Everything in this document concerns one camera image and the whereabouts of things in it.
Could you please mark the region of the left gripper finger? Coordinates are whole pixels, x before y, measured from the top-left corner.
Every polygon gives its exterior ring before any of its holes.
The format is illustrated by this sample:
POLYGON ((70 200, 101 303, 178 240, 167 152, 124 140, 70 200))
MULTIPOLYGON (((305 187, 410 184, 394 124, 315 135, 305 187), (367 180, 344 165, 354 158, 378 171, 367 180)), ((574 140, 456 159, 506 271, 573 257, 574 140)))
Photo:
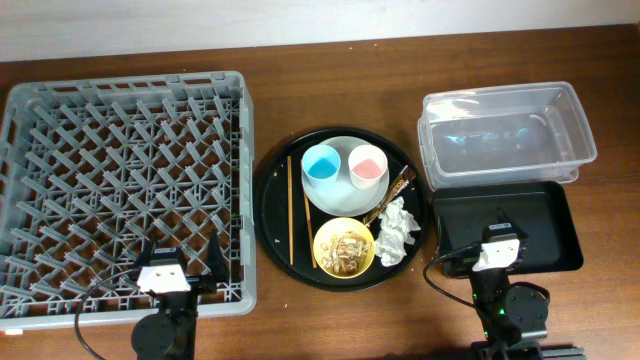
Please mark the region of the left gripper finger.
POLYGON ((138 256, 138 258, 135 260, 133 267, 142 268, 142 267, 148 266, 151 261, 153 249, 154 249, 153 244, 147 244, 146 247, 142 250, 141 254, 138 256))
POLYGON ((211 286, 226 282, 229 278, 227 262, 220 248, 218 233, 213 230, 207 244, 206 266, 210 272, 206 275, 211 286))

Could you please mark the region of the wooden chopstick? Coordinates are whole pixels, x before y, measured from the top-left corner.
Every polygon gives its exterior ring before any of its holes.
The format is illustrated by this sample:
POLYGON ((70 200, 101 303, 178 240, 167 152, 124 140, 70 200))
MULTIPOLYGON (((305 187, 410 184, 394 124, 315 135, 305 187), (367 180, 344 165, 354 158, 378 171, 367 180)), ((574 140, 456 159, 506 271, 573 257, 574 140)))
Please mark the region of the wooden chopstick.
POLYGON ((312 221, 311 221, 311 212, 310 212, 309 200, 304 190, 303 190, 303 200, 304 200, 305 217, 306 217, 306 225, 307 225, 307 233, 308 233, 312 267, 316 269, 317 261, 314 255, 314 235, 313 235, 313 228, 312 228, 312 221))
POLYGON ((289 265, 294 265, 294 219, 293 219, 293 174, 292 158, 287 156, 287 210, 288 210, 288 248, 289 265))

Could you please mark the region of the white tissue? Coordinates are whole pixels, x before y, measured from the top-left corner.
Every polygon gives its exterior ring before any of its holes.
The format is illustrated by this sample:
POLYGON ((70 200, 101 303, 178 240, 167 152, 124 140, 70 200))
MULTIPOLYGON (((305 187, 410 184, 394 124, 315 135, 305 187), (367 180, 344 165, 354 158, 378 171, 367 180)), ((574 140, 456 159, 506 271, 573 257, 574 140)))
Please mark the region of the white tissue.
POLYGON ((398 265, 407 255, 406 244, 414 245, 412 232, 421 227, 414 216, 404 209, 404 198, 399 196, 391 201, 378 216, 380 231, 375 240, 375 253, 384 267, 398 265))

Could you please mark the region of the yellow bowl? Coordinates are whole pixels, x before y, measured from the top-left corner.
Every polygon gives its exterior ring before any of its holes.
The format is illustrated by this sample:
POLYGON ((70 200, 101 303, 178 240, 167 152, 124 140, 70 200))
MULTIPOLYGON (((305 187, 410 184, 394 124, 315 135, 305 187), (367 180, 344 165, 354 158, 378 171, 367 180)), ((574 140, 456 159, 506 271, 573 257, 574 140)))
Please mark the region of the yellow bowl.
POLYGON ((337 278, 337 279, 352 279, 362 275, 364 272, 368 270, 368 268, 372 265, 374 257, 375 257, 375 242, 373 235, 371 234, 368 227, 366 227, 362 222, 347 217, 340 217, 332 219, 325 224, 323 224, 320 229, 316 232, 314 237, 314 255, 317 261, 317 265, 328 275, 337 278), (330 274, 328 271, 324 270, 322 266, 319 264, 320 260, 320 245, 322 243, 326 243, 330 240, 331 236, 334 234, 343 234, 347 231, 353 231, 363 237, 365 237, 368 241, 373 243, 372 250, 373 253, 368 257, 368 264, 365 269, 361 271, 359 274, 353 277, 339 277, 330 274))

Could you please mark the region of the food scraps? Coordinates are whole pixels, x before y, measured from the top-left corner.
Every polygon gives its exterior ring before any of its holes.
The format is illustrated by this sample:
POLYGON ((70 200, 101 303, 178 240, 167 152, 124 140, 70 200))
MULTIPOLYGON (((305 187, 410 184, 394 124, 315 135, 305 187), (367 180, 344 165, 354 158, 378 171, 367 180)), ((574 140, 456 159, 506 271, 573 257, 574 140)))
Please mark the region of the food scraps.
POLYGON ((335 276, 356 276, 368 264, 372 246, 372 242, 353 231, 334 234, 328 242, 320 245, 319 264, 335 276))

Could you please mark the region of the blue plastic cup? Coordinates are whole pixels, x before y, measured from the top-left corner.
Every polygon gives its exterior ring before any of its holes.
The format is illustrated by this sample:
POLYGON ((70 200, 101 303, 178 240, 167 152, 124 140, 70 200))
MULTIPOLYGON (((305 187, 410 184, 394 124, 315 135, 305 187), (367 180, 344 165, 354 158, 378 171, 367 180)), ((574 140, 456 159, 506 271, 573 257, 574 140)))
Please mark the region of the blue plastic cup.
POLYGON ((329 145, 311 146, 302 157, 303 173, 311 186, 318 190, 327 189, 336 182, 340 167, 340 155, 329 145))

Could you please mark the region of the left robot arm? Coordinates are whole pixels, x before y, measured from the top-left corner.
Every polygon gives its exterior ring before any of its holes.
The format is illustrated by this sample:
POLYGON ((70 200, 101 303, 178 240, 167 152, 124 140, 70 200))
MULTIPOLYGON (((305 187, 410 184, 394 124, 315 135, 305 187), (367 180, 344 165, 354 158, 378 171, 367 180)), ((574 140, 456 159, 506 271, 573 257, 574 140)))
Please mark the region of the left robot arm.
POLYGON ((216 232, 209 238, 205 265, 208 273, 189 275, 184 252, 160 248, 156 242, 136 260, 136 285, 159 302, 158 311, 139 320, 132 331, 131 344, 139 359, 195 358, 198 297, 215 293, 229 277, 216 232))

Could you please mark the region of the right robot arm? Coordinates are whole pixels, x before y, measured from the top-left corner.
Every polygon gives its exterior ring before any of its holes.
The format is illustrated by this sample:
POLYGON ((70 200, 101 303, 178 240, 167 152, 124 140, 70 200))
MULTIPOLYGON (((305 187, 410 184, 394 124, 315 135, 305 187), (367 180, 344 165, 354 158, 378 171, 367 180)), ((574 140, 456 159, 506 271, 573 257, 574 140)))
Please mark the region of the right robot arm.
POLYGON ((470 267, 469 280, 485 340, 472 344, 471 353, 481 360, 584 359, 582 348, 540 345, 548 335, 550 293, 530 282, 509 280, 508 272, 521 259, 523 241, 527 238, 502 208, 497 209, 497 220, 482 231, 482 240, 475 247, 478 258, 470 267))

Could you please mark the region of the pink plastic cup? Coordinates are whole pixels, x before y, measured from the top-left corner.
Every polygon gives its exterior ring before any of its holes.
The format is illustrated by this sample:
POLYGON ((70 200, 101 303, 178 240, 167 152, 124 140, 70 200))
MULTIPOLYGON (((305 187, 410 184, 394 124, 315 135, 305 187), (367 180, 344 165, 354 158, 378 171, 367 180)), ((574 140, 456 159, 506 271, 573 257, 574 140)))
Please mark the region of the pink plastic cup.
POLYGON ((348 157, 349 175, 352 184, 361 190, 376 185, 388 168, 385 153, 374 145, 360 145, 348 157))

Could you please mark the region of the brown snack wrapper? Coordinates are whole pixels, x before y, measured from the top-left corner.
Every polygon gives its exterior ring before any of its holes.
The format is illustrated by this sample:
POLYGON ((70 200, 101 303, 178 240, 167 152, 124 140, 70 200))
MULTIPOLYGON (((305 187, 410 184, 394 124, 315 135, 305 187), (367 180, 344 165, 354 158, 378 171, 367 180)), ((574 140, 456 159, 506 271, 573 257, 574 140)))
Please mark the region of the brown snack wrapper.
POLYGON ((409 184, 416 178, 416 173, 409 166, 405 165, 398 176, 394 179, 389 189, 384 194, 382 200, 363 218, 362 223, 369 227, 370 224, 385 210, 409 184))

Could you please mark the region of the grey round plate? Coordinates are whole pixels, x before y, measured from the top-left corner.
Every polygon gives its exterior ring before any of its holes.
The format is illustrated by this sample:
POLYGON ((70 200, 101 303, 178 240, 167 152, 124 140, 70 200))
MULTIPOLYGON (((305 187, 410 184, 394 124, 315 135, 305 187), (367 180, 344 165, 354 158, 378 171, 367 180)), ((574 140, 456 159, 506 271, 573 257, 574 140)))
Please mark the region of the grey round plate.
POLYGON ((316 188, 302 171, 301 181, 308 200, 319 210, 337 217, 354 217, 372 210, 383 199, 389 186, 389 171, 386 170, 376 184, 368 189, 359 189, 351 181, 348 157, 358 146, 369 142, 353 136, 337 136, 322 141, 334 148, 341 158, 341 167, 336 181, 316 188))

